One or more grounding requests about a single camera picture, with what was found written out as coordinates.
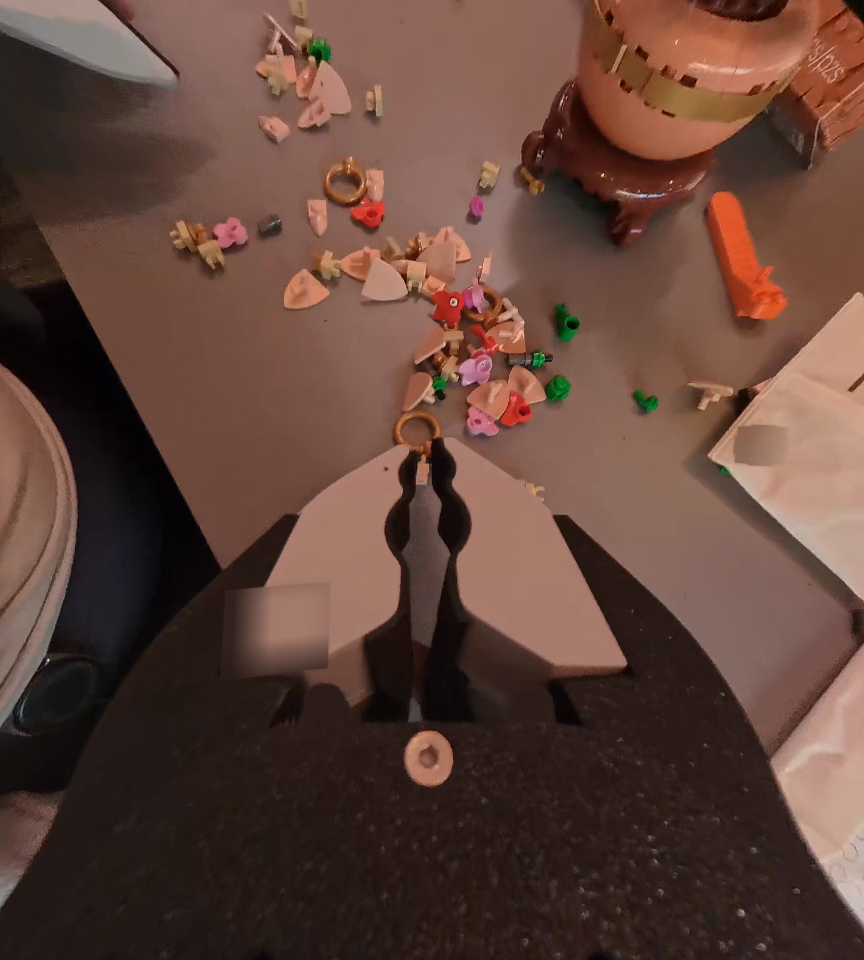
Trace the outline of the grey desk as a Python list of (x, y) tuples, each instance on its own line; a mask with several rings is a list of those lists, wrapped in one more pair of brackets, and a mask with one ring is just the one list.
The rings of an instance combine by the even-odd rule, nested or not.
[(544, 485), (702, 643), (772, 752), (850, 656), (840, 581), (706, 459), (731, 408), (686, 385), (774, 375), (864, 293), (864, 128), (812, 169), (762, 118), (628, 249), (569, 181), (515, 176), (577, 59), (580, 2), (310, 2), (350, 115), (294, 125), (255, 74), (287, 2), (135, 2), (173, 89), (0, 34), (0, 156), (223, 566), (390, 446), (430, 309), (342, 279), (287, 311), (312, 256), (453, 226), (543, 349), (559, 405), (476, 443)]

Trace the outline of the gold ring brick piece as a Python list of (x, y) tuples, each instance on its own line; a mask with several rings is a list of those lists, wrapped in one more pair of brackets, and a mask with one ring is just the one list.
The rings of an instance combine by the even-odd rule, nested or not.
[[(421, 443), (411, 443), (403, 436), (404, 427), (411, 422), (420, 422), (428, 427), (429, 438)], [(433, 442), (441, 438), (438, 420), (428, 411), (412, 409), (403, 412), (392, 427), (393, 444), (397, 447), (407, 447), (420, 457), (429, 459), (433, 452)]]

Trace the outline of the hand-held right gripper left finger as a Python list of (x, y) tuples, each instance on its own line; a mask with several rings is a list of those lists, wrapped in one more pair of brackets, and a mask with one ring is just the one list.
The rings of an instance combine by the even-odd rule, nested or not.
[(410, 572), (404, 551), (411, 536), (411, 505), (419, 455), (395, 446), (333, 483), (302, 509), (270, 571), (272, 609), (306, 588), (326, 588), (309, 600), (290, 631), (324, 614), (323, 639), (285, 658), (283, 628), (268, 649), (274, 672), (306, 684), (331, 685), (351, 707), (373, 720), (406, 720), (414, 678)]

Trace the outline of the brick-built potted plant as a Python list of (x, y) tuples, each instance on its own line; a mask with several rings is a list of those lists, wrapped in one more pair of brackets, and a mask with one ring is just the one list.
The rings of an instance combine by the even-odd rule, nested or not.
[(785, 90), (818, 23), (812, 1), (588, 2), (576, 74), (523, 142), (523, 178), (562, 172), (632, 245)]

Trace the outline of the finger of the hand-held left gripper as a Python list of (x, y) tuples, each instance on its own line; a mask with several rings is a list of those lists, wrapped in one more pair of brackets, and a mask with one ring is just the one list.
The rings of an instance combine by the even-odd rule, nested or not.
[(174, 85), (180, 76), (106, 2), (0, 1), (0, 34), (119, 81)]

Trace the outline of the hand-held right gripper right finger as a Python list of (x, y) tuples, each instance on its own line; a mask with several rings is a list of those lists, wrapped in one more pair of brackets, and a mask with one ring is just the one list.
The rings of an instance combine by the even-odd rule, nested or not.
[(553, 722), (567, 681), (628, 660), (553, 514), (455, 438), (431, 444), (448, 552), (424, 667), (436, 722)]

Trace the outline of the pile of small toy bricks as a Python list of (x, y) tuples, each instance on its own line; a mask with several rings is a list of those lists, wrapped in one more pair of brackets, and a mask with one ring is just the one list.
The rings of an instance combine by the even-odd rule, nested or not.
[[(660, 212), (647, 239), (602, 237), (605, 206), (568, 176), (529, 198), (521, 175), (450, 226), (471, 163), (518, 141), (552, 81), (574, 73), (585, 2), (476, 2), (446, 13), (406, 2), (412, 20), (364, 4), (342, 72), (402, 62), (394, 117), (332, 117), (299, 101), (306, 132), (273, 167), (275, 198), (310, 203), (325, 251), (293, 218), (282, 239), (220, 222), (175, 328), (174, 434), (199, 462), (358, 462), (386, 422), (428, 411), (503, 464), (579, 463), (596, 444), (684, 448), (703, 423), (686, 380), (732, 379), (741, 325), (728, 317), (697, 204)], [(461, 232), (469, 235), (466, 243)]]

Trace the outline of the orange brick separator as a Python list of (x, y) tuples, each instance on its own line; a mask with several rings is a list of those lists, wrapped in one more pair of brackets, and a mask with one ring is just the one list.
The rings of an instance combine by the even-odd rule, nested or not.
[(772, 280), (774, 268), (759, 262), (738, 198), (728, 191), (714, 193), (706, 221), (735, 316), (755, 321), (776, 319), (788, 301)]

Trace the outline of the white paper bag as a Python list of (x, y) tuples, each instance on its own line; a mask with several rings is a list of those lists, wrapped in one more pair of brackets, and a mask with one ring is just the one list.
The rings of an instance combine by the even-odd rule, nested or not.
[(864, 294), (766, 383), (707, 456), (864, 603)]

